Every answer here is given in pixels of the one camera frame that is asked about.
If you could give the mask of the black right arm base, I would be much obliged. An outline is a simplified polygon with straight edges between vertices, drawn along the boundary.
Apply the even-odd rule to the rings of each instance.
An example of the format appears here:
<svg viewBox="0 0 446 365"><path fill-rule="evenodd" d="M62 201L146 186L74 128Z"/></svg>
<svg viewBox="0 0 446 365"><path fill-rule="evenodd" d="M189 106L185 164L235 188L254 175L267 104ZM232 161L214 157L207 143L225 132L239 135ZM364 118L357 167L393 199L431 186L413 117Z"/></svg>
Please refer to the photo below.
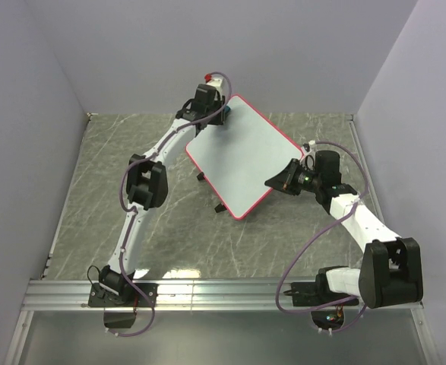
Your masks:
<svg viewBox="0 0 446 365"><path fill-rule="evenodd" d="M349 294L334 293L325 289L322 284L315 282L292 282L289 289L283 292L284 296L292 298L293 307L314 307L325 303L343 300ZM335 331L341 329L345 322L344 307L358 306L359 300L354 298L349 301L332 305L329 309L311 311L312 324L322 331Z"/></svg>

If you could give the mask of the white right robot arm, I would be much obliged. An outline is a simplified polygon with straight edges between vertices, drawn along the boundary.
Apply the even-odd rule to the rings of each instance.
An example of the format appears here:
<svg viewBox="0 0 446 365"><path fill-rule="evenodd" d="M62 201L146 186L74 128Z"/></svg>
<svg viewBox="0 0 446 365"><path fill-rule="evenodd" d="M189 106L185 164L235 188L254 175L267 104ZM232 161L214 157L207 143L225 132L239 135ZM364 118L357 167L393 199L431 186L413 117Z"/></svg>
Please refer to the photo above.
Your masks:
<svg viewBox="0 0 446 365"><path fill-rule="evenodd" d="M270 192L310 192L362 251L359 268L320 269L312 283L292 284L293 297L311 309L361 303L369 309L417 303L423 297L419 244L387 228L342 180L343 146L330 141L297 144L239 95L229 98L224 121L214 120L186 153L220 200L241 220Z"/></svg>

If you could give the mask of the pink framed whiteboard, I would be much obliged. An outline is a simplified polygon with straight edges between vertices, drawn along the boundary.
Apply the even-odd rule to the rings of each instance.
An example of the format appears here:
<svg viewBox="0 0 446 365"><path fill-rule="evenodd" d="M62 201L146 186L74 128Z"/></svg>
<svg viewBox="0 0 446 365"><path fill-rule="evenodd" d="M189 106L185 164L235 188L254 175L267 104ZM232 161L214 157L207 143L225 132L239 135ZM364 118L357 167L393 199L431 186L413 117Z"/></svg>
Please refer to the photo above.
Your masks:
<svg viewBox="0 0 446 365"><path fill-rule="evenodd" d="M271 191L264 183L304 152L246 99L235 94L223 125L209 125L185 148L194 165L236 220Z"/></svg>

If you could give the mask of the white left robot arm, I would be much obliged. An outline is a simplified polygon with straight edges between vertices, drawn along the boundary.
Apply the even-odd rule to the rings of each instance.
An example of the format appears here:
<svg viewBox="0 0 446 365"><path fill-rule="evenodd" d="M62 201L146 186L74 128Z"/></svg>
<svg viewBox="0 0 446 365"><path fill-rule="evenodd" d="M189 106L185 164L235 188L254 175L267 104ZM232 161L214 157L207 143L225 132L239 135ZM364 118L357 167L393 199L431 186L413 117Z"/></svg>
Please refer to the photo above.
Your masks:
<svg viewBox="0 0 446 365"><path fill-rule="evenodd" d="M305 153L239 95L222 94L222 78L199 84L176 113L167 133L146 154L133 155L122 180L127 200L122 233L93 297L124 306L135 297L130 284L147 226L169 194L167 170L185 152L217 194L223 208L243 219L271 191L265 182Z"/></svg>

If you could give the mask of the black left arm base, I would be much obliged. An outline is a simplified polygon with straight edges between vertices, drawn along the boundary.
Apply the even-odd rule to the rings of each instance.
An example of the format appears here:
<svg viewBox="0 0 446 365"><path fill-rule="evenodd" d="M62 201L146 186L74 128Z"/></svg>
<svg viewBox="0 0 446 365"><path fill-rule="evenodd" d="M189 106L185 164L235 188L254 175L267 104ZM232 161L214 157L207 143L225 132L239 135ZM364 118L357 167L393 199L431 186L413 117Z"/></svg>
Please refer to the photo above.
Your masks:
<svg viewBox="0 0 446 365"><path fill-rule="evenodd" d="M125 330L134 325L138 309L150 308L150 304L132 287L128 289L127 297L120 297L94 283L87 307L103 310L103 322L108 329Z"/></svg>

